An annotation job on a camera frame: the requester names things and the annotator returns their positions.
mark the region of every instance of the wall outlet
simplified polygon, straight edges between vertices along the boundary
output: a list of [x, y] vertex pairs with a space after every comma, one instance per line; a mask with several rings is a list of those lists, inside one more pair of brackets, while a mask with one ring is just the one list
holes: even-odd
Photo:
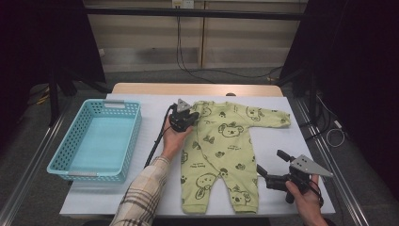
[[194, 8], [194, 0], [183, 0], [183, 8]]
[[172, 0], [172, 8], [183, 8], [183, 0]]

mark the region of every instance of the human arm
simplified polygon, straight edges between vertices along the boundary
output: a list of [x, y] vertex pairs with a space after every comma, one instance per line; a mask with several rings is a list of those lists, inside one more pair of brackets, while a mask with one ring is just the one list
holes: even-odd
[[[311, 180], [314, 183], [310, 183], [310, 185], [318, 190], [319, 176], [312, 175]], [[320, 211], [319, 198], [313, 191], [308, 190], [306, 193], [301, 194], [298, 187], [293, 182], [287, 181], [285, 185], [295, 197], [296, 208], [305, 225], [327, 226]]]
[[182, 149], [185, 137], [191, 132], [189, 127], [183, 133], [164, 127], [164, 149], [151, 164], [138, 174], [123, 197], [111, 225], [151, 225], [156, 208], [166, 183], [170, 162]]

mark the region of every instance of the gray floor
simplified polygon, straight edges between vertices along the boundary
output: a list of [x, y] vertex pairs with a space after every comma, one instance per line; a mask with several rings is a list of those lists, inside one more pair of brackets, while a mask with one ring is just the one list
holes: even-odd
[[[201, 78], [220, 84], [268, 84], [268, 76], [256, 78], [255, 76], [266, 74], [270, 71], [270, 68], [228, 69], [226, 71], [252, 76], [252, 78], [210, 71], [193, 73], [192, 75], [180, 70], [108, 73], [105, 86], [112, 88], [117, 82], [209, 83], [209, 81]], [[276, 77], [278, 73], [273, 73], [272, 77]], [[105, 97], [105, 94], [93, 90], [85, 84], [76, 83], [76, 86], [78, 93], [73, 97], [64, 97], [62, 92], [59, 93], [61, 107], [67, 105], [67, 103], [71, 103], [71, 105], [66, 110], [65, 120], [59, 127], [54, 140], [50, 142], [46, 155], [42, 162], [38, 163], [37, 174], [29, 175], [32, 180], [31, 184], [28, 191], [22, 194], [24, 199], [19, 203], [20, 205], [17, 204], [19, 207], [17, 214], [11, 216], [13, 218], [12, 225], [82, 225], [87, 221], [86, 219], [64, 218], [58, 214], [68, 193], [69, 184], [54, 175], [48, 174], [45, 169], [80, 105], [89, 98]], [[298, 98], [292, 95], [291, 86], [284, 86], [282, 90], [289, 99], [299, 124], [305, 122], [298, 109]], [[32, 96], [30, 101], [34, 102], [39, 97], [38, 95]], [[301, 101], [306, 103], [307, 98], [305, 97]], [[15, 131], [12, 132], [12, 139], [9, 141], [6, 154], [0, 159], [1, 208], [5, 208], [9, 204], [8, 199], [19, 183], [19, 178], [24, 176], [25, 169], [29, 166], [31, 159], [34, 158], [42, 138], [48, 131], [49, 117], [50, 105], [48, 101], [42, 105], [31, 105], [24, 113]], [[323, 120], [320, 121], [319, 125], [322, 127]], [[310, 137], [311, 134], [307, 126], [304, 126], [302, 130], [304, 138]], [[318, 162], [323, 162], [314, 139], [310, 139], [307, 143], [312, 157]], [[359, 201], [360, 208], [365, 213], [369, 225], [399, 225], [398, 201], [393, 199], [384, 183], [365, 162], [356, 143], [347, 139], [342, 146], [330, 150], [344, 175], [345, 181]], [[347, 211], [348, 203], [345, 203], [345, 199], [331, 180], [326, 181], [326, 187], [337, 211], [337, 214], [327, 216], [327, 218], [332, 219], [337, 225], [357, 225], [353, 223], [351, 213]], [[190, 224], [180, 221], [167, 224], [162, 219], [158, 219], [156, 223], [157, 225], [194, 225], [192, 222]], [[265, 225], [266, 223], [265, 219], [259, 218], [249, 219], [248, 221], [237, 220], [233, 224], [229, 224]], [[271, 218], [270, 223], [271, 225], [301, 225], [298, 216]], [[209, 221], [207, 224], [217, 225], [220, 224], [220, 221]]]

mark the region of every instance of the person's left hand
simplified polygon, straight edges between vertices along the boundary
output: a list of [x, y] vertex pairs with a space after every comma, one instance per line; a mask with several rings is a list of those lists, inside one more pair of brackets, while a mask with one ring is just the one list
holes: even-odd
[[178, 153], [184, 145], [185, 138], [191, 133], [193, 126], [189, 126], [185, 132], [178, 133], [170, 127], [169, 117], [164, 126], [164, 150], [162, 156], [169, 161]]

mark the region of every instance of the person's right hand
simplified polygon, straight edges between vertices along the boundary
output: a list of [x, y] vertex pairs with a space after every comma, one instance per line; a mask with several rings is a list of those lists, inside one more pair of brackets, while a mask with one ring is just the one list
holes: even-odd
[[[311, 182], [310, 186], [313, 187], [315, 190], [318, 190], [319, 188], [317, 187], [317, 185], [319, 182], [319, 176], [312, 175], [311, 180], [314, 181], [314, 183]], [[327, 225], [320, 211], [319, 198], [316, 194], [314, 194], [314, 192], [308, 190], [306, 193], [301, 194], [298, 187], [291, 181], [287, 181], [285, 185], [287, 186], [287, 189], [291, 192], [291, 194], [293, 194], [293, 196], [295, 197], [296, 209], [298, 210], [298, 213], [305, 225]]]

